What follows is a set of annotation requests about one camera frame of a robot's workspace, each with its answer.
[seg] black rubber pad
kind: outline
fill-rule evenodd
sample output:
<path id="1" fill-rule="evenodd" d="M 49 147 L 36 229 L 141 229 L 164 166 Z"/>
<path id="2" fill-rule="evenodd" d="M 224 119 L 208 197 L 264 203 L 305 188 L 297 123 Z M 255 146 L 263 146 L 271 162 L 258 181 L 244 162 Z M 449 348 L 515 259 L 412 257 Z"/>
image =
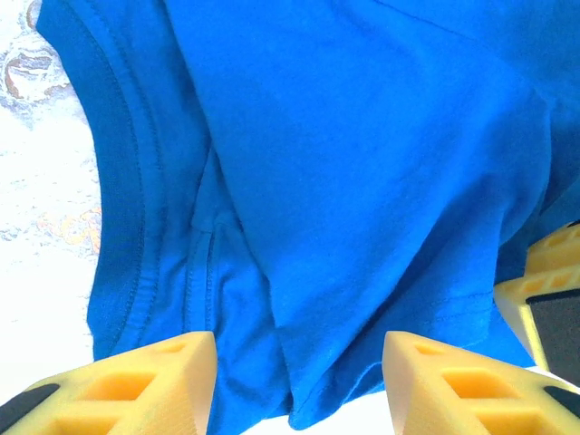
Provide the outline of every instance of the black rubber pad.
<path id="1" fill-rule="evenodd" d="M 554 386 L 545 387 L 544 391 L 580 419 L 580 394 Z"/>
<path id="2" fill-rule="evenodd" d="M 580 289 L 526 300 L 551 373 L 580 385 Z"/>
<path id="3" fill-rule="evenodd" d="M 24 391 L 0 406 L 0 434 L 13 427 L 26 414 L 48 399 L 60 386 L 47 383 L 33 390 Z"/>

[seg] blue fabric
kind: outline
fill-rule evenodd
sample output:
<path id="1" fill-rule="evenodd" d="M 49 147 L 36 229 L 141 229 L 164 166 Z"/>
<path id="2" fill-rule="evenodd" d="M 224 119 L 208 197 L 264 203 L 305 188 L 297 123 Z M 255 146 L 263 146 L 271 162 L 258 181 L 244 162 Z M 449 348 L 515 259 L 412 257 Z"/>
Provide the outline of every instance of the blue fabric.
<path id="1" fill-rule="evenodd" d="M 531 365 L 494 306 L 580 218 L 580 4 L 43 0 L 95 142 L 101 359 L 217 338 L 209 434 L 383 388 L 406 330 Z"/>

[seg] t-shirt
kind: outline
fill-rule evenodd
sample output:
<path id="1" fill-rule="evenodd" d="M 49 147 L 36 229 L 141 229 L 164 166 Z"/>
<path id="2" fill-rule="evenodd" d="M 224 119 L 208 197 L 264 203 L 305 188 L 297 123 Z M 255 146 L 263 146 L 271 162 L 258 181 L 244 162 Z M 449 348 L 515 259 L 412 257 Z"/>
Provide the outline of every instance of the t-shirt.
<path id="1" fill-rule="evenodd" d="M 100 173 L 95 359 L 212 331 L 209 434 L 383 389 L 389 330 L 531 365 L 493 285 L 580 218 L 578 23 L 576 0 L 43 0 Z"/>

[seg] patterned tablecloth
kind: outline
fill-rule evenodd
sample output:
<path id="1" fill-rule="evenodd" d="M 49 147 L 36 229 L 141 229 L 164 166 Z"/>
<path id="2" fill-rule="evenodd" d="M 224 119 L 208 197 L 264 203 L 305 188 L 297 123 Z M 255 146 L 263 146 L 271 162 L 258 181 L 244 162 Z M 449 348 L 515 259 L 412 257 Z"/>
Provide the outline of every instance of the patterned tablecloth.
<path id="1" fill-rule="evenodd" d="M 0 0 L 0 403 L 91 361 L 101 242 L 91 131 L 39 0 Z"/>

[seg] blue t-shirt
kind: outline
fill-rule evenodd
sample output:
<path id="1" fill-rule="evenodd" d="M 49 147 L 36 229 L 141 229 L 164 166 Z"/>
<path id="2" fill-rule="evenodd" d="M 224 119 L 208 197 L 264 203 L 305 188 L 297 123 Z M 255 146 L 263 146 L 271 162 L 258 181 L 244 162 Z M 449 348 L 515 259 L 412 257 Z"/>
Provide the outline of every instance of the blue t-shirt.
<path id="1" fill-rule="evenodd" d="M 43 0 L 101 178 L 94 357 L 213 331 L 227 435 L 379 391 L 389 330 L 531 364 L 492 287 L 580 218 L 578 23 L 576 0 Z"/>

